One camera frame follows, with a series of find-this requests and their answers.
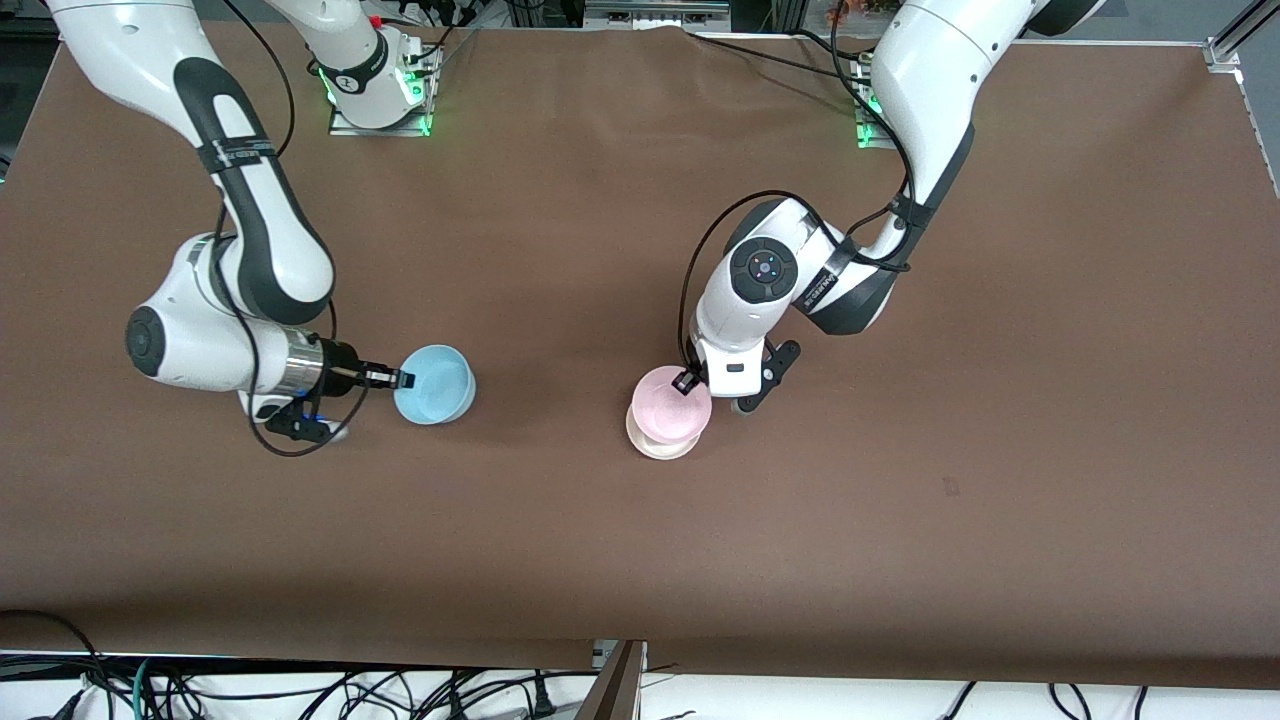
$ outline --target black cable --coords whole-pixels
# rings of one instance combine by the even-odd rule
[[[453,32],[453,28],[456,28],[456,27],[458,27],[458,26],[449,26],[449,27],[444,28],[444,35],[440,36],[440,40],[436,40],[431,45],[434,47],[444,47],[444,41],[449,38],[449,33]]]
[[[219,209],[218,223],[214,225],[214,237],[216,238],[216,241],[220,241],[223,237],[223,224],[225,222],[227,222],[227,206],[224,205]],[[230,297],[232,296],[230,288],[227,284],[227,277],[223,274],[223,264],[216,261],[211,264],[214,266],[214,278],[218,281],[219,291],[221,292],[223,297]],[[356,416],[356,413],[360,411],[360,406],[364,405],[365,398],[369,397],[369,389],[370,389],[369,375],[366,375],[365,373],[360,373],[360,384],[361,384],[360,397],[356,398],[356,404],[351,406],[349,411],[347,411],[347,416],[343,418],[342,421],[338,423],[338,427],[334,428],[334,430],[330,432],[328,436],[325,436],[324,439],[311,445],[310,447],[303,447],[302,450],[280,450],[279,447],[275,447],[274,445],[268,442],[268,439],[262,436],[262,432],[257,428],[257,420],[253,418],[253,392],[257,389],[257,377],[259,372],[261,370],[260,366],[261,356],[257,348],[257,340],[253,337],[253,331],[250,329],[248,320],[244,319],[244,314],[241,313],[239,306],[236,305],[234,301],[228,302],[227,305],[230,306],[232,313],[239,322],[241,329],[244,331],[244,337],[248,338],[250,352],[253,356],[253,372],[250,374],[250,383],[247,391],[248,400],[246,402],[248,411],[244,414],[244,416],[248,419],[250,430],[252,430],[253,433],[253,439],[256,439],[257,443],[261,445],[264,448],[266,448],[271,455],[276,455],[280,457],[302,457],[303,455],[311,455],[312,452],[329,445],[333,441],[333,438],[338,437],[338,434],[340,434],[342,430],[344,430],[347,425],[351,424],[352,418]]]
[[[430,694],[408,715],[408,720],[425,720],[431,712],[440,710],[448,705],[449,688],[461,688],[470,680],[479,678],[484,674],[484,670],[463,670],[457,678],[451,676],[449,680],[436,685]]]
[[[942,720],[956,720],[956,716],[960,715],[960,708],[964,707],[964,701],[969,700],[969,693],[972,693],[973,688],[977,685],[978,685],[977,680],[970,680],[965,683],[964,689],[960,691],[960,694],[956,697],[956,701],[951,703],[951,711],[943,715]]]
[[[311,703],[307,705],[307,707],[302,711],[301,715],[298,715],[298,720],[311,720],[311,717],[316,714],[316,710],[320,710],[320,706],[324,705],[324,701],[329,700],[329,696],[337,692],[338,688],[346,685],[358,673],[346,673],[337,683],[320,691],[320,694],[312,698]]]
[[[840,77],[840,76],[837,76],[836,73],[833,73],[831,70],[824,70],[822,68],[815,68],[813,65],[806,65],[804,63],[797,63],[795,60],[787,60],[786,58],[778,58],[777,55],[769,55],[767,53],[760,53],[758,50],[751,50],[749,47],[741,47],[741,46],[737,46],[737,45],[732,45],[730,42],[722,42],[719,40],[716,40],[714,37],[703,37],[700,35],[690,35],[690,37],[700,40],[700,41],[703,41],[703,42],[705,42],[708,45],[714,45],[717,47],[723,47],[726,50],[732,50],[735,53],[742,53],[745,55],[754,55],[756,58],[763,58],[765,60],[773,60],[774,63],[781,63],[783,65],[791,65],[792,68],[800,68],[801,70],[809,70],[810,73],[818,73],[819,76],[827,76],[827,77],[833,77],[833,78],[838,78]]]
[[[196,689],[192,689],[189,692],[196,698],[206,698],[206,700],[224,700],[224,701],[230,701],[230,700],[280,700],[280,698],[287,698],[287,697],[302,697],[305,694],[323,693],[329,687],[310,688],[310,689],[306,689],[306,691],[287,691],[287,692],[279,692],[279,693],[259,693],[259,694],[218,694],[218,693],[206,693],[204,691],[196,691]]]
[[[540,676],[543,679],[550,679],[550,678],[581,678],[581,676],[591,676],[591,675],[598,675],[598,673],[586,673],[586,671],[576,671],[576,670],[562,670],[562,671],[557,671],[557,673],[543,673]],[[516,679],[511,679],[511,680],[494,680],[492,683],[485,683],[483,685],[477,685],[477,687],[472,688],[470,692],[465,693],[462,697],[463,698],[471,697],[471,696],[474,696],[474,694],[479,693],[480,691],[483,691],[485,688],[489,688],[489,687],[493,687],[493,689],[490,689],[486,693],[480,694],[479,697],[476,697],[471,702],[463,703],[462,707],[458,708],[457,712],[451,712],[448,716],[443,717],[442,720],[460,720],[462,717],[462,715],[466,714],[467,708],[475,706],[476,703],[484,701],[488,697],[492,697],[494,694],[498,694],[500,692],[508,691],[508,689],[515,688],[515,687],[518,687],[518,688],[524,689],[525,693],[526,693],[526,700],[527,700],[529,689],[525,688],[525,683],[531,682],[535,676],[536,675],[529,675],[526,678],[516,678]]]
[[[297,123],[297,108],[293,101],[293,85],[289,83],[289,76],[284,72],[284,65],[280,63],[280,58],[276,56],[275,50],[271,49],[271,44],[262,37],[262,33],[253,27],[253,23],[244,17],[244,13],[241,13],[239,8],[237,8],[232,0],[223,0],[223,4],[227,5],[227,8],[234,13],[242,23],[244,23],[244,27],[247,27],[248,31],[253,33],[253,37],[256,37],[262,45],[262,50],[266,50],[266,54],[271,56],[271,63],[275,64],[275,72],[280,73],[280,82],[284,83],[284,95],[289,99],[289,129],[284,133],[284,141],[280,142],[279,150],[275,151],[275,156],[279,158],[284,155],[284,151],[289,147],[289,141],[293,140],[293,126]]]
[[[1138,688],[1138,701],[1133,703],[1133,720],[1142,720],[1142,703],[1147,702],[1147,691],[1149,689],[1147,685]]]
[[[547,0],[538,0],[536,5],[525,5],[525,4],[517,3],[516,0],[503,0],[503,1],[506,4],[508,4],[508,5],[511,5],[512,8],[516,8],[517,10],[536,10],[536,9],[539,9],[539,8],[541,8],[543,5],[547,4]]]
[[[1080,692],[1080,688],[1075,683],[1070,683],[1066,687],[1071,688],[1071,692],[1075,693],[1076,700],[1080,701],[1080,707],[1084,710],[1084,720],[1093,720],[1093,712],[1089,711],[1089,703],[1084,702],[1084,693]],[[1062,701],[1059,700],[1057,683],[1048,684],[1048,697],[1053,701],[1053,705],[1057,706],[1057,710],[1062,715],[1066,715],[1071,720],[1080,720],[1080,717],[1075,716],[1070,710],[1066,708],[1065,705],[1062,705]]]
[[[76,624],[72,623],[70,620],[63,618],[61,615],[45,612],[44,610],[22,610],[22,609],[0,610],[0,618],[36,618],[40,620],[47,620],[50,623],[56,623],[58,625],[61,625],[63,628],[69,630],[73,635],[76,635],[76,639],[78,639],[79,643],[84,646],[84,651],[88,652],[90,660],[93,661],[93,667],[97,670],[97,674],[102,680],[102,684],[110,687],[111,676],[108,675],[106,669],[102,667],[102,659],[101,656],[99,656],[97,648],[95,648],[93,643],[88,641],[88,635],[86,635],[84,632],[77,628]],[[115,720],[115,698],[111,697],[110,689],[108,689],[106,693],[106,716],[110,720]]]
[[[881,259],[881,260],[892,260],[893,256],[896,256],[902,250],[902,246],[906,243],[906,238],[910,237],[911,234],[911,208],[915,204],[922,202],[922,200],[915,195],[915,173],[911,170],[911,159],[906,156],[906,149],[902,146],[902,141],[897,137],[897,133],[893,132],[893,128],[890,127],[888,122],[879,113],[877,113],[870,106],[869,102],[863,100],[861,95],[858,92],[858,88],[854,87],[854,83],[850,79],[849,74],[845,73],[844,63],[840,61],[841,58],[838,50],[836,49],[836,31],[840,28],[840,6],[842,1],[844,0],[837,0],[836,6],[833,8],[835,19],[831,23],[831,63],[832,65],[835,65],[836,74],[840,76],[840,83],[845,86],[846,91],[849,91],[849,96],[854,99],[854,102],[856,102],[859,108],[861,108],[863,113],[865,113],[869,118],[876,120],[876,124],[878,124],[881,128],[884,129],[884,135],[888,136],[890,141],[893,143],[893,147],[897,149],[897,156],[901,158],[902,160],[902,170],[906,176],[902,181],[902,184],[910,193],[910,202],[908,202],[906,205],[906,217],[901,218],[901,220],[906,225],[905,227],[906,232],[902,233],[902,240],[899,241],[897,247],[895,247],[891,252],[888,252]]]
[[[403,670],[392,673],[385,678],[383,678],[381,680],[378,680],[369,688],[356,684],[355,687],[360,689],[361,694],[356,698],[352,698],[349,694],[347,696],[347,702],[343,703],[343,710],[342,712],[338,714],[338,720],[347,720],[348,717],[351,717],[351,714],[355,711],[355,708],[358,707],[362,702],[365,702],[370,696],[372,696],[378,691],[378,688],[385,685],[387,683],[390,683],[392,680],[394,680],[398,676],[402,676],[403,674],[404,674]],[[376,701],[369,701],[369,702],[378,705]]]
[[[808,40],[812,40],[812,41],[814,41],[818,45],[818,47],[822,47],[828,54],[831,53],[831,44],[827,42],[826,40],[823,40],[822,36],[818,35],[817,32],[813,32],[810,29],[805,29],[803,27],[797,27],[797,28],[787,32],[787,35],[794,36],[794,37],[805,37]],[[844,60],[856,60],[856,59],[859,59],[859,56],[861,56],[863,53],[867,53],[867,50],[860,50],[858,53],[847,53],[847,51],[844,51],[844,50],[837,50],[836,55],[840,56]]]

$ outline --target metal frame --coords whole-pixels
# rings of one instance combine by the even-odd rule
[[[1236,51],[1276,14],[1280,14],[1280,0],[1253,0],[1249,3],[1234,20],[1208,38],[1204,56],[1210,67],[1230,72],[1233,65],[1239,65],[1240,59]]]
[[[648,646],[644,641],[616,641],[612,648],[602,652],[608,655],[608,661],[573,720],[635,720]]]

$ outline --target white surface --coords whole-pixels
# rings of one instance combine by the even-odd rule
[[[474,683],[527,673],[488,673]],[[383,678],[362,675],[362,684]],[[193,684],[215,693],[265,693],[320,688],[339,678],[335,673],[298,675],[230,675],[198,678]],[[416,698],[448,678],[447,673],[412,673],[410,685]],[[582,700],[590,678],[559,678],[547,682],[557,707]],[[841,680],[805,678],[748,678],[710,675],[646,675],[641,692],[643,720],[663,720],[689,710],[691,720],[937,720],[950,710],[964,683],[932,680]],[[0,720],[27,720],[52,715],[79,688],[77,680],[27,680],[0,683]],[[392,682],[379,689],[403,700],[403,688]],[[1094,720],[1128,720],[1133,716],[1137,688],[1082,685]],[[1075,698],[1065,685],[1059,688],[1068,708],[1078,712]],[[271,701],[205,701],[209,720],[293,720],[310,703],[311,696]],[[340,692],[316,712],[316,720],[338,716]],[[524,693],[507,691],[467,712],[471,720],[498,715],[512,717],[522,708]],[[436,712],[440,720],[445,712]],[[1143,707],[1146,720],[1275,720],[1280,717],[1280,692],[1152,688]],[[86,693],[76,712],[77,720],[102,720],[106,706],[101,691]],[[128,720],[132,711],[116,702],[116,717]],[[1050,702],[1043,684],[978,683],[965,702],[959,720],[1016,719],[1064,720]],[[390,712],[361,706],[352,720],[390,720]]]

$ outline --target floor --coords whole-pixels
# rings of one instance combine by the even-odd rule
[[[204,18],[234,19],[225,0],[195,0]],[[1226,26],[1249,0],[1111,0],[1097,17],[1066,37],[1079,40],[1201,41]],[[0,155],[13,159],[22,129],[44,82],[54,41],[14,28],[26,18],[47,18],[38,0],[20,0],[17,19],[0,19]],[[237,0],[253,22],[283,22],[262,0]],[[733,0],[735,13],[753,24],[765,0]],[[1265,147],[1280,155],[1280,22],[1262,28],[1240,51],[1244,87]]]

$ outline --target brown table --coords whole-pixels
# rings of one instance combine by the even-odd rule
[[[1280,687],[1280,202],[1199,50],[1014,47],[881,322],[790,315],[781,391],[663,464],[623,409],[707,224],[781,187],[844,227],[897,186],[844,91],[675,29],[484,32],[433,137],[330,138],[264,31],[342,336],[460,347],[475,406],[376,396],[280,460],[232,396],[138,374],[125,318],[216,195],[63,51],[0,192],[0,603],[113,651],[580,666],[640,637],[686,671]],[[283,132],[261,49],[209,33]]]

